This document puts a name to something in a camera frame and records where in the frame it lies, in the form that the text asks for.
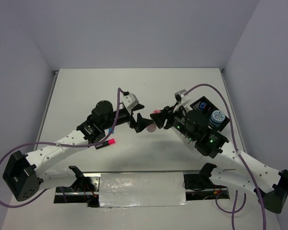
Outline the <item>pink-capped pen tube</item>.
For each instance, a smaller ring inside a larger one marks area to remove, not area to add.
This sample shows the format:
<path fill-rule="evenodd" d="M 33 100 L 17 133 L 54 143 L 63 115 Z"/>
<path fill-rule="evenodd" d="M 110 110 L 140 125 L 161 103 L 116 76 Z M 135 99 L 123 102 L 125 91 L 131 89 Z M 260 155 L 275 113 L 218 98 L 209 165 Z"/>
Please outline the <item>pink-capped pen tube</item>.
<path fill-rule="evenodd" d="M 154 111 L 153 111 L 153 114 L 158 114 L 158 113 L 160 113 L 160 112 L 161 112 L 160 110 L 154 110 Z M 155 132 L 156 129 L 157 129 L 157 125 L 156 125 L 155 123 L 149 125 L 149 126 L 146 128 L 146 130 L 147 130 L 149 133 Z"/>

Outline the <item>pink highlighter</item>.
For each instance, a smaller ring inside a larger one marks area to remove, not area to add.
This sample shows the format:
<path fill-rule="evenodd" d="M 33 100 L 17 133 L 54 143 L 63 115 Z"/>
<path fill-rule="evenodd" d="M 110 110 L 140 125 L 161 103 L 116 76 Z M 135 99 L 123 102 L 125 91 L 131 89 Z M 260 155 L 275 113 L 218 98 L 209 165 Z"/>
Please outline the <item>pink highlighter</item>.
<path fill-rule="evenodd" d="M 95 149 L 96 149 L 96 150 L 97 150 L 97 149 L 101 149 L 101 148 L 104 148 L 104 147 L 113 145 L 113 144 L 115 144 L 115 143 L 116 143 L 115 139 L 112 138 L 112 139 L 109 139 L 109 140 L 107 140 L 107 141 L 104 141 L 102 144 L 96 145 L 96 146 L 95 146 Z"/>

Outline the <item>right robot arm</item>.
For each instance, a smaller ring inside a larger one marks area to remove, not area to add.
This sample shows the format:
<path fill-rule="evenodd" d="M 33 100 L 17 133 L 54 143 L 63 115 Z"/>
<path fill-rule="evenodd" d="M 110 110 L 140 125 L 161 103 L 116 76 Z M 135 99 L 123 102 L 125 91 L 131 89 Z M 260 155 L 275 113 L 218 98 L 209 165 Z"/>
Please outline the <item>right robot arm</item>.
<path fill-rule="evenodd" d="M 277 170 L 235 149 L 221 134 L 229 123 L 214 106 L 165 107 L 150 115 L 158 128 L 176 131 L 187 148 L 201 154 L 199 182 L 203 187 L 223 185 L 257 196 L 270 212 L 281 213 L 288 196 L 288 170 Z"/>

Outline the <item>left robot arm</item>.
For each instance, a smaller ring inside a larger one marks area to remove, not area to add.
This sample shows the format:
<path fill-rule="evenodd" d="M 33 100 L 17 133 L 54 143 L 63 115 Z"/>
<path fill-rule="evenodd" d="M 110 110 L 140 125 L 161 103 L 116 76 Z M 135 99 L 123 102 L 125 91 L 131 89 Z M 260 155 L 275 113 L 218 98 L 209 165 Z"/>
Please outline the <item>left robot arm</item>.
<path fill-rule="evenodd" d="M 30 199 L 39 190 L 51 188 L 51 182 L 67 182 L 73 191 L 79 191 L 87 184 L 83 173 L 70 166 L 65 172 L 51 174 L 49 169 L 82 149 L 103 144 L 109 138 L 108 129 L 128 124 L 136 133 L 142 132 L 153 123 L 134 111 L 143 109 L 138 101 L 127 99 L 118 102 L 114 109 L 109 101 L 100 101 L 91 114 L 75 130 L 57 142 L 43 142 L 43 147 L 29 153 L 19 149 L 12 151 L 3 173 L 3 179 L 18 202 Z"/>

